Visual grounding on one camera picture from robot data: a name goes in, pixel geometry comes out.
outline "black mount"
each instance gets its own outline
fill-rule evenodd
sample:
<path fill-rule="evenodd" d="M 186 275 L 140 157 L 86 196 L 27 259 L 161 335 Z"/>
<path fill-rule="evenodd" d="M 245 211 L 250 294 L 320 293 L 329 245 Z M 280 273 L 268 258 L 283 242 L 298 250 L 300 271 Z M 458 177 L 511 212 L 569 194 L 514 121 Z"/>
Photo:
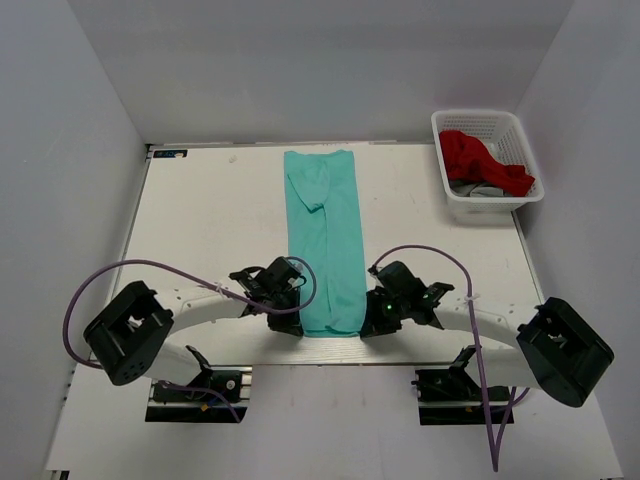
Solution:
<path fill-rule="evenodd" d="M 130 283 L 84 331 L 85 341 L 114 385 L 126 385 L 143 375 L 169 335 L 173 314 L 160 306 L 155 295 L 143 281 Z"/>
<path fill-rule="evenodd" d="M 467 374 L 466 367 L 475 355 L 476 348 L 469 346 L 458 354 L 448 368 L 416 370 L 416 380 L 411 382 L 418 389 L 421 402 L 480 402 L 480 387 Z M 505 387 L 489 388 L 489 399 L 493 402 L 509 400 Z"/>
<path fill-rule="evenodd" d="M 613 351 L 564 300 L 549 298 L 516 337 L 540 387 L 580 407 L 613 362 Z"/>
<path fill-rule="evenodd" d="M 295 286 L 302 276 L 300 271 L 284 257 L 276 258 L 267 268 L 249 267 L 229 275 L 244 289 L 248 298 L 267 307 L 284 310 L 300 305 L 300 288 Z M 247 306 L 242 316 L 257 315 L 259 309 Z M 275 332 L 302 337 L 302 325 L 298 312 L 284 315 L 267 315 L 267 324 Z"/>
<path fill-rule="evenodd" d="M 367 313 L 360 337 L 368 338 L 395 333 L 402 320 L 413 319 L 418 325 L 442 329 L 433 309 L 440 299 L 453 290 L 453 285 L 436 282 L 425 286 L 402 262 L 392 262 L 382 270 L 369 269 L 381 284 L 367 292 Z"/>
<path fill-rule="evenodd" d="M 200 365 L 200 373 L 187 385 L 193 388 L 207 388 L 222 395 L 231 404 L 241 399 L 242 371 L 215 370 L 207 359 L 194 347 L 187 345 Z M 197 391 L 173 390 L 155 385 L 153 389 L 155 404 L 147 406 L 145 421 L 147 422 L 181 422 L 181 423 L 236 423 L 227 408 L 217 402 L 215 395 Z M 219 408 L 209 408 L 211 402 L 218 403 Z M 235 406 L 236 413 L 242 420 L 246 406 Z"/>

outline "gray cloth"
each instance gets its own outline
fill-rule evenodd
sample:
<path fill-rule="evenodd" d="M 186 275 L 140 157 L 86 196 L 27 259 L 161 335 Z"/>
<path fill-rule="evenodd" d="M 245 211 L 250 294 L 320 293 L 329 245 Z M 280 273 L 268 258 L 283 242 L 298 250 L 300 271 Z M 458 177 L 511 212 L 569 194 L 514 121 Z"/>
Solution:
<path fill-rule="evenodd" d="M 449 182 L 451 191 L 459 197 L 511 197 L 510 194 L 489 182 L 464 183 L 460 180 Z"/>

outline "white tabletop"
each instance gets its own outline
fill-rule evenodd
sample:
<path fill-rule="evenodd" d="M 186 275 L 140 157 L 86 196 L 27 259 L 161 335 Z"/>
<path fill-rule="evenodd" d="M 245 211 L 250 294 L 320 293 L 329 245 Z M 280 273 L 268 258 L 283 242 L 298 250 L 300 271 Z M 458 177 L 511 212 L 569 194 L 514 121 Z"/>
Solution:
<path fill-rule="evenodd" d="M 439 247 L 471 272 L 475 290 L 505 303 L 536 304 L 538 295 L 510 215 L 504 227 L 456 224 L 444 204 L 435 148 L 426 145 L 296 146 L 301 153 L 348 148 L 355 155 L 365 264 L 400 244 Z M 292 147 L 190 149 L 185 158 L 151 161 L 127 258 L 168 263 L 229 283 L 230 272 L 267 266 L 287 252 L 284 152 Z M 428 285 L 463 286 L 457 267 L 433 253 L 398 252 Z M 369 275 L 368 286 L 375 284 Z M 155 290 L 189 285 L 150 267 L 127 267 L 120 286 L 143 279 Z M 419 364 L 449 362 L 472 343 L 464 333 L 404 322 L 380 338 L 303 338 L 269 330 L 261 317 L 219 320 L 170 338 L 192 344 L 213 365 Z"/>
<path fill-rule="evenodd" d="M 350 149 L 356 171 L 367 266 L 402 243 L 441 247 L 471 271 L 481 295 L 535 303 L 513 224 L 461 227 L 448 216 L 435 150 L 419 145 L 295 146 L 303 153 Z M 128 258 L 164 261 L 210 279 L 267 264 L 287 253 L 283 153 L 292 147 L 190 149 L 154 159 Z M 445 260 L 399 254 L 425 283 L 461 285 Z M 187 285 L 148 268 L 126 269 L 120 285 L 144 279 L 156 289 Z M 416 364 L 450 361 L 465 334 L 406 323 L 394 335 L 295 339 L 261 318 L 219 321 L 172 338 L 213 364 Z M 47 462 L 70 480 L 512 479 L 620 476 L 597 401 L 580 409 L 535 392 L 515 412 L 496 476 L 483 426 L 421 427 L 414 368 L 258 366 L 241 425 L 148 424 L 150 380 L 114 387 L 101 371 L 78 367 Z"/>

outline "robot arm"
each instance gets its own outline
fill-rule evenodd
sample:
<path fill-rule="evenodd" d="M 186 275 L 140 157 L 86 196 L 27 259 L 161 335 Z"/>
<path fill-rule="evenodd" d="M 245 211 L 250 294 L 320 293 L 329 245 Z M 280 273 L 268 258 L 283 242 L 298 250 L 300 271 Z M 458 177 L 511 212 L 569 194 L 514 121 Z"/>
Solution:
<path fill-rule="evenodd" d="M 468 299 L 452 292 L 452 285 L 426 287 L 401 262 L 370 272 L 380 286 L 367 292 L 361 337 L 394 333 L 405 319 L 442 330 L 471 330 Z M 266 269 L 250 267 L 230 275 L 246 297 L 200 287 L 157 293 L 142 281 L 133 282 L 89 324 L 84 337 L 114 385 L 144 375 L 199 386 L 211 366 L 194 348 L 165 343 L 166 338 L 200 323 L 263 309 L 271 311 L 267 323 L 272 330 L 302 336 L 298 312 L 304 305 L 295 286 L 300 277 L 289 260 L 279 257 Z M 550 298 L 535 307 L 479 299 L 474 310 L 480 335 L 506 346 L 483 349 L 489 386 L 540 388 L 577 407 L 613 361 L 608 345 L 563 300 Z M 449 367 L 452 383 L 477 389 L 475 362 L 475 348 L 464 349 Z"/>
<path fill-rule="evenodd" d="M 299 288 L 295 286 L 301 276 L 288 259 L 278 257 L 268 268 L 249 267 L 232 273 L 230 278 L 245 294 L 233 292 L 236 298 L 224 295 L 222 289 L 155 292 L 142 281 L 132 282 L 89 324 L 84 338 L 114 385 L 147 376 L 196 386 L 199 375 L 211 367 L 193 347 L 172 345 L 165 342 L 167 337 L 201 323 L 256 315 L 263 309 L 272 312 L 267 322 L 273 329 L 301 332 Z"/>
<path fill-rule="evenodd" d="M 471 331 L 469 303 L 452 285 L 425 286 L 402 262 L 369 270 L 380 286 L 367 293 L 367 314 L 361 336 L 393 333 L 401 321 L 443 330 Z M 480 335 L 504 349 L 483 349 L 489 386 L 539 388 L 568 406 L 581 406 L 605 370 L 613 351 L 564 300 L 519 306 L 474 300 Z M 475 348 L 463 349 L 450 367 L 454 384 L 476 388 L 479 383 Z"/>

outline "laundry basket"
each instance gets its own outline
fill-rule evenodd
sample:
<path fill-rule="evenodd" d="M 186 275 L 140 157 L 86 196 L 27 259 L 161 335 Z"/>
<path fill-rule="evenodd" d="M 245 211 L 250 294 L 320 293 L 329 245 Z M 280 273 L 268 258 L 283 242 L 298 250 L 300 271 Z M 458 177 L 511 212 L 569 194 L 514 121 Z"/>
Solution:
<path fill-rule="evenodd" d="M 544 196 L 544 188 L 533 153 L 522 130 L 518 117 L 497 110 L 440 110 L 431 116 L 433 136 L 438 153 L 440 173 L 447 195 L 447 205 L 454 215 L 468 213 L 511 212 L 526 203 L 538 202 Z M 524 165 L 536 180 L 525 197 L 461 197 L 449 188 L 444 166 L 439 133 L 444 130 L 460 130 L 480 139 L 503 165 Z"/>

